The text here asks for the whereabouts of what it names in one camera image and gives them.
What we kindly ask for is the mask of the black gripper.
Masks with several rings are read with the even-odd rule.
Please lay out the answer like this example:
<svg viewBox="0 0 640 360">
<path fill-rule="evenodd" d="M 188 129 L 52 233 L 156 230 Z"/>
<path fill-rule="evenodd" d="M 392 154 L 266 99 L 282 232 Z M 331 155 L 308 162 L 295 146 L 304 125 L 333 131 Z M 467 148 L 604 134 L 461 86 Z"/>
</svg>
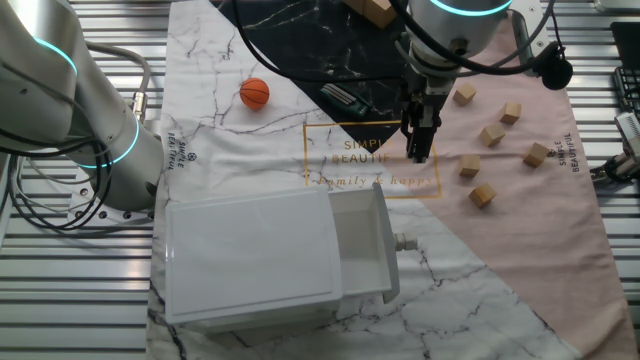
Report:
<svg viewBox="0 0 640 360">
<path fill-rule="evenodd" d="M 437 76 L 406 73 L 401 80 L 398 101 L 401 109 L 412 116 L 424 117 L 413 129 L 410 115 L 403 115 L 401 132 L 406 137 L 406 149 L 413 147 L 413 161 L 424 163 L 430 155 L 434 136 L 441 126 L 438 116 L 449 95 L 449 80 Z"/>
</svg>

